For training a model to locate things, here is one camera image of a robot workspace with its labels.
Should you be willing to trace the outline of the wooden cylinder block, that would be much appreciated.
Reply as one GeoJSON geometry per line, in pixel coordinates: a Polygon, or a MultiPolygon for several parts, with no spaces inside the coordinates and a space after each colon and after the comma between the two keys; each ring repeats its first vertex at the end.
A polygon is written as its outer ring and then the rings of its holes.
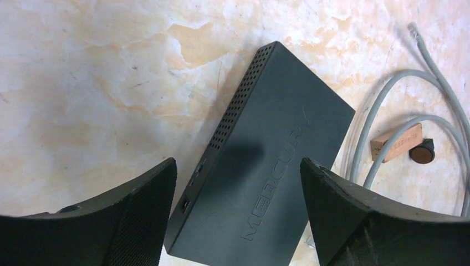
{"type": "MultiPolygon", "coordinates": [[[[376,161],[379,156],[380,151],[383,149],[385,144],[391,138],[391,136],[397,131],[394,129],[389,131],[381,136],[378,136],[370,140],[371,148],[371,159],[376,161]]],[[[392,145],[387,155],[385,156],[383,163],[387,163],[397,156],[404,154],[408,150],[419,145],[423,140],[423,131],[421,123],[416,123],[407,129],[392,145]]]]}

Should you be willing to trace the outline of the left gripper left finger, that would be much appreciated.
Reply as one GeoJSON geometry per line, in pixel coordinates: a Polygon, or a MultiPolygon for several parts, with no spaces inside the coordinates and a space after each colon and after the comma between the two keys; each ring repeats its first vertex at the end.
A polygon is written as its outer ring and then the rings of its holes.
{"type": "Polygon", "coordinates": [[[1,216],[1,264],[158,265],[176,180],[168,158],[56,213],[1,216]]]}

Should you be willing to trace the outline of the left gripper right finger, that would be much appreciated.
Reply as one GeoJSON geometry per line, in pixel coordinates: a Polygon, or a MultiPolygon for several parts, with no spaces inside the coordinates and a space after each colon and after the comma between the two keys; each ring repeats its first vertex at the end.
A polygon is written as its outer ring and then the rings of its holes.
{"type": "Polygon", "coordinates": [[[391,200],[309,158],[300,174],[320,265],[469,264],[469,219],[391,200]]]}

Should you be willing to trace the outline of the black network switch box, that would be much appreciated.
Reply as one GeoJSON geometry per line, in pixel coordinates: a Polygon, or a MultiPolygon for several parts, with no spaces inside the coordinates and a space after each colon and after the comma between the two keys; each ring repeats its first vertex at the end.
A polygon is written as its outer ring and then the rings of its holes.
{"type": "Polygon", "coordinates": [[[260,47],[165,235],[205,265],[288,265],[308,223],[303,158],[332,167],[355,110],[282,43],[260,47]]]}

